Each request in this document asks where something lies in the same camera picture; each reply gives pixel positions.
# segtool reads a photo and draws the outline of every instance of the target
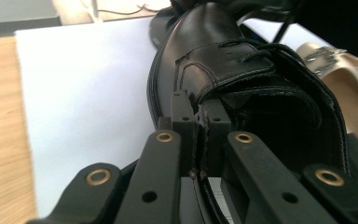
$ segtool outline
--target shoe upper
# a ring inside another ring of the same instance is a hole
[[[295,171],[324,163],[348,171],[337,100],[286,46],[243,38],[224,8],[205,4],[182,16],[148,80],[153,121],[170,115],[170,96],[187,91],[194,113],[220,99],[236,130],[258,135]]]

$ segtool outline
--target shoe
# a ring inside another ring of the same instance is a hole
[[[358,58],[345,50],[305,43],[296,51],[310,71],[335,94],[348,133],[358,138]]]
[[[168,33],[174,26],[173,24],[182,14],[206,2],[211,1],[171,1],[172,6],[163,8],[150,22],[149,35],[153,44],[159,48],[167,40]],[[250,18],[289,24],[295,22],[295,15],[299,9],[299,2],[292,0],[214,0],[213,2],[226,8],[234,20],[237,21],[237,24],[241,24]]]
[[[337,100],[288,47],[243,38],[230,14],[208,3],[175,24],[150,69],[147,98],[155,125],[169,117],[174,91],[194,115],[219,99],[236,130],[258,135],[289,169],[324,163],[348,172]]]

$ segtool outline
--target wooden surface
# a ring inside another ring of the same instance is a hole
[[[35,217],[15,37],[0,38],[0,223]]]

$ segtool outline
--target cable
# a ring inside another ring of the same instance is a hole
[[[133,11],[133,12],[117,12],[117,11],[105,10],[105,9],[98,9],[98,11],[99,12],[113,13],[113,14],[118,14],[118,15],[123,15],[123,16],[129,16],[129,15],[136,14],[136,13],[142,11],[144,8],[145,8],[145,4],[143,4],[138,10]]]
[[[162,9],[172,6],[172,1],[168,0],[145,0],[145,10],[151,12],[159,12]]]
[[[80,1],[81,5],[83,6],[83,8],[86,9],[87,13],[89,14],[89,16],[91,17],[93,22],[103,22],[103,20],[100,18],[100,16],[97,13],[98,11],[95,10],[93,4],[91,4],[91,6],[90,6],[90,5],[86,5],[83,0],[79,0],[79,1]]]

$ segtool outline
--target white cable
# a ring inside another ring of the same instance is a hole
[[[79,0],[81,5],[86,9],[87,13],[91,17],[92,21],[95,22],[103,22],[103,19],[100,17],[98,12],[98,3],[97,0],[91,0],[91,2],[86,5],[84,0]]]
[[[137,4],[138,7],[145,6],[146,10],[158,12],[163,8],[170,7],[170,0],[143,0]]]

